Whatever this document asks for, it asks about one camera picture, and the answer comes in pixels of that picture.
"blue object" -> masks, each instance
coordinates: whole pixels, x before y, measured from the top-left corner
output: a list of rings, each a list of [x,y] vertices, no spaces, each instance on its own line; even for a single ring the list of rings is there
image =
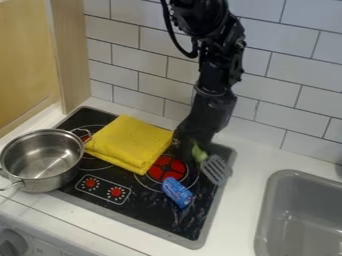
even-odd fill
[[[162,184],[162,190],[170,197],[179,208],[183,209],[189,206],[193,199],[193,194],[190,190],[184,187],[175,178],[166,178]]]

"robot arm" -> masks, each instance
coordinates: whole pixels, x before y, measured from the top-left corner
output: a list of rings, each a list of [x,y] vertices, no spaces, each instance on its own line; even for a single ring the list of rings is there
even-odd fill
[[[189,116],[175,131],[178,153],[185,161],[194,143],[206,150],[215,133],[229,122],[236,104],[231,87],[241,81],[246,47],[244,28],[229,12],[226,0],[161,0],[167,30],[188,58],[199,56],[200,77]],[[191,36],[192,51],[177,42],[172,23]]]

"tile backsplash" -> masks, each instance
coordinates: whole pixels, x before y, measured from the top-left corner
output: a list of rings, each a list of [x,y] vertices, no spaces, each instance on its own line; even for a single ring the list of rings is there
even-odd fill
[[[159,0],[84,0],[92,96],[174,120],[198,64],[166,32]],[[342,164],[342,2],[229,0],[248,48],[224,132]],[[178,31],[190,49],[189,37]]]

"spatula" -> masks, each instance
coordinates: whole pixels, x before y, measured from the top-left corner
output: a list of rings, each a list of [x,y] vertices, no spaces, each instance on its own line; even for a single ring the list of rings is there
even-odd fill
[[[201,171],[216,186],[222,186],[232,175],[232,170],[219,155],[209,156],[196,143],[192,148],[192,156],[200,165]]]

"wooden cabinet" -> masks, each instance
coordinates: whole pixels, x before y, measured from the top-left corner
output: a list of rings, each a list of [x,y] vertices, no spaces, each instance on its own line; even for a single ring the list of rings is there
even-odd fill
[[[0,137],[60,99],[89,97],[82,0],[0,1]]]

